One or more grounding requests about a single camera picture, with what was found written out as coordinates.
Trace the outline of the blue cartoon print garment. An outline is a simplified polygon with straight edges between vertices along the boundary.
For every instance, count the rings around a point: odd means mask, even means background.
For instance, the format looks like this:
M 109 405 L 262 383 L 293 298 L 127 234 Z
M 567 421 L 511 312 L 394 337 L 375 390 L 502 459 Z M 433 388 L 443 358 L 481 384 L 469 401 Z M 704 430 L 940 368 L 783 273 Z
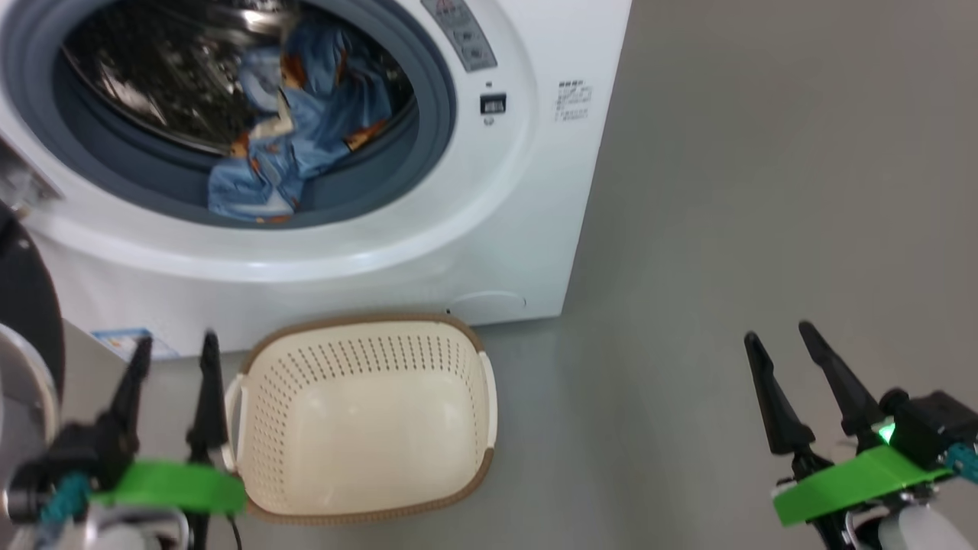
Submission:
M 207 178 L 207 209 L 240 222 L 270 223 L 300 209 L 306 185 L 352 154 L 345 139 L 318 139 L 278 116 L 234 140 Z
M 238 81 L 255 109 L 248 141 L 311 130 L 350 150 L 382 132 L 415 101 L 405 70 L 387 50 L 347 22 L 305 15 L 279 45 L 241 56 Z

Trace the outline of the cream perforated laundry basket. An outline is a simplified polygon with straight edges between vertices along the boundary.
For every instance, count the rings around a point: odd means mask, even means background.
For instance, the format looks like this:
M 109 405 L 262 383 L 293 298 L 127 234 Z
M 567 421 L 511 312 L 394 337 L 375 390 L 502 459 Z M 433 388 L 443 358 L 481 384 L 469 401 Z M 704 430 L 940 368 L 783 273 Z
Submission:
M 387 521 L 451 506 L 487 477 L 498 391 L 485 346 L 447 314 L 282 328 L 225 390 L 223 466 L 272 523 Z

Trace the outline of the blue energy label sticker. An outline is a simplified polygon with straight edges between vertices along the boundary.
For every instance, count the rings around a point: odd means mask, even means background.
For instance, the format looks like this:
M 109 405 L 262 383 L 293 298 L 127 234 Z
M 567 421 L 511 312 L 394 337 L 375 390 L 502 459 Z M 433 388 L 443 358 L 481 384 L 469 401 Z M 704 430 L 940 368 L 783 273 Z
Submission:
M 91 331 L 89 335 L 107 349 L 111 349 L 120 358 L 126 360 L 130 359 L 136 351 L 138 342 L 145 338 L 150 338 L 153 341 L 151 358 L 154 360 L 181 358 L 181 354 L 176 349 L 160 340 L 151 333 L 149 328 L 113 328 L 112 330 Z

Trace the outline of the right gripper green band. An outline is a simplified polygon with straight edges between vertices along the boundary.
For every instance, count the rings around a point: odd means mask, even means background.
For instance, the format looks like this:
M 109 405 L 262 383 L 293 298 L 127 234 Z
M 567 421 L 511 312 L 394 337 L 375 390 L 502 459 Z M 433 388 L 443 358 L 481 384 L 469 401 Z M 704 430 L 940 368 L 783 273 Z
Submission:
M 780 480 L 773 491 L 773 509 L 785 528 L 807 525 L 816 529 L 825 550 L 857 550 L 853 516 L 877 501 L 953 474 L 946 467 L 922 469 L 893 447 L 877 447 L 885 443 L 876 429 L 885 416 L 876 398 L 813 323 L 800 321 L 798 331 L 811 361 L 821 368 L 834 394 L 842 431 L 856 439 L 858 452 L 864 452 L 849 461 L 832 463 L 811 451 L 814 433 L 797 417 L 779 386 L 767 349 L 756 333 L 745 334 L 745 352 L 769 452 L 794 454 L 792 477 Z

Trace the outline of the washing machine door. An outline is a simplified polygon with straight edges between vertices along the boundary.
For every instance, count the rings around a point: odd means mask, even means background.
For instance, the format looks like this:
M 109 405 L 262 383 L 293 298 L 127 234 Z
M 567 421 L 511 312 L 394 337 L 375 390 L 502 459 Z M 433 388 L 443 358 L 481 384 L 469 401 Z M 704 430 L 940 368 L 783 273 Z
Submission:
M 0 202 L 0 487 L 58 432 L 64 364 L 51 276 L 28 230 Z

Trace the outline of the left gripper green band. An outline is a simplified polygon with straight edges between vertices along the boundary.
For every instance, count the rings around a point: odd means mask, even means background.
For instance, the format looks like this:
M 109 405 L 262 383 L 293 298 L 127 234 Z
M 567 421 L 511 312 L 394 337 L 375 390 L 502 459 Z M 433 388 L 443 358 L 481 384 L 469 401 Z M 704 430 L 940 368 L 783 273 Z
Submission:
M 150 335 L 137 340 L 111 402 L 98 417 L 100 449 L 112 463 L 128 463 L 138 452 L 151 349 Z M 115 487 L 92 494 L 84 550 L 206 550 L 210 519 L 231 521 L 247 508 L 244 484 L 206 465 L 229 441 L 221 352 L 213 331 L 205 334 L 199 368 L 198 404 L 186 433 L 189 463 L 136 461 Z

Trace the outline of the white front-load washing machine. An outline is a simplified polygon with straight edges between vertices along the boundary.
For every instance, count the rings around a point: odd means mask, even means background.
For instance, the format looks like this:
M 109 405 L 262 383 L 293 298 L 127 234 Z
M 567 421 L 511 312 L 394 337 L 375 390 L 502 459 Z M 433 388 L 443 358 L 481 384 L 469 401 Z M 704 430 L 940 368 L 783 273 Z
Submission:
M 0 0 L 0 201 L 64 321 L 195 356 L 366 312 L 562 312 L 633 0 Z M 207 208 L 252 48 L 353 25 L 416 96 L 270 223 Z

